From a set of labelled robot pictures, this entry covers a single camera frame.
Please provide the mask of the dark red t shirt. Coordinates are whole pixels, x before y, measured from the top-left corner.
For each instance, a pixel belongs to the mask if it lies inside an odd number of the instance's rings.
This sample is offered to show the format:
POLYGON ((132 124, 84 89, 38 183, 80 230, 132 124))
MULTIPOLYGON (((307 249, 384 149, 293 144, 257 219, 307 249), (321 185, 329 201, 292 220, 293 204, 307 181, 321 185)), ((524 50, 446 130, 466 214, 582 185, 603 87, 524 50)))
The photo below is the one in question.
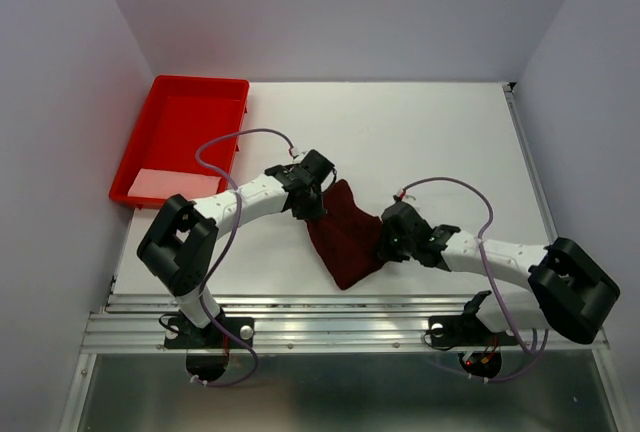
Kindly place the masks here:
POLYGON ((380 270, 383 224, 361 210, 349 183, 340 179, 323 194, 326 214, 306 222, 311 243, 340 290, 380 270))

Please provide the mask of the red plastic tray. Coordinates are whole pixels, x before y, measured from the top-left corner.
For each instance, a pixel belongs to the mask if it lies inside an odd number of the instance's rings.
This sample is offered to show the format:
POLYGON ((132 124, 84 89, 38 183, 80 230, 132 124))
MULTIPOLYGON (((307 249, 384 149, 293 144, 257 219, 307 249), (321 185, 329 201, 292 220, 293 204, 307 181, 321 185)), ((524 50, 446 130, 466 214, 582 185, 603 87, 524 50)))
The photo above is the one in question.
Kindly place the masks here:
POLYGON ((208 194, 227 181, 200 166, 196 151, 206 142, 238 132, 249 94, 245 79, 159 75, 141 108, 109 198, 131 207, 158 208, 171 195, 208 194))

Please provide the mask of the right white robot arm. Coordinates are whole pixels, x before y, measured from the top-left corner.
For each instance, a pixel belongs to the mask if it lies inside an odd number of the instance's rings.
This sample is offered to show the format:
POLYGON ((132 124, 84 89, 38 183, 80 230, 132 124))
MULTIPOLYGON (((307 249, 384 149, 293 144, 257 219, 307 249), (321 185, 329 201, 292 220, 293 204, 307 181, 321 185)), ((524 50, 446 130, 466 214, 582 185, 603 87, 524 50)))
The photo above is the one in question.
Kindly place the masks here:
POLYGON ((380 256, 413 259, 425 267, 475 273, 516 287, 496 291, 460 318, 463 336, 482 342, 494 332, 550 328, 578 343, 594 341, 620 297, 620 288, 574 241, 524 245, 482 240, 457 226, 434 228, 422 219, 382 221, 380 256))

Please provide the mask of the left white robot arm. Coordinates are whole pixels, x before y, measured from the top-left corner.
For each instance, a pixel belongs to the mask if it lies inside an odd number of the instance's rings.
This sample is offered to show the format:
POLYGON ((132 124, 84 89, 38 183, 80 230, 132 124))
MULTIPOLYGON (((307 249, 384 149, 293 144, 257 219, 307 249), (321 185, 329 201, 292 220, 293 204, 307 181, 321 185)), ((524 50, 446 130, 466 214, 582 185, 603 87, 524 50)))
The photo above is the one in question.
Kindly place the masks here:
POLYGON ((333 163, 306 157, 270 167, 250 182, 214 196, 188 200, 176 194, 167 199, 136 254, 186 319, 186 326, 171 326, 171 332, 188 332, 202 346, 215 344, 222 336, 224 313, 206 282, 239 228, 287 211, 298 220, 323 217, 322 184, 334 174, 333 163))

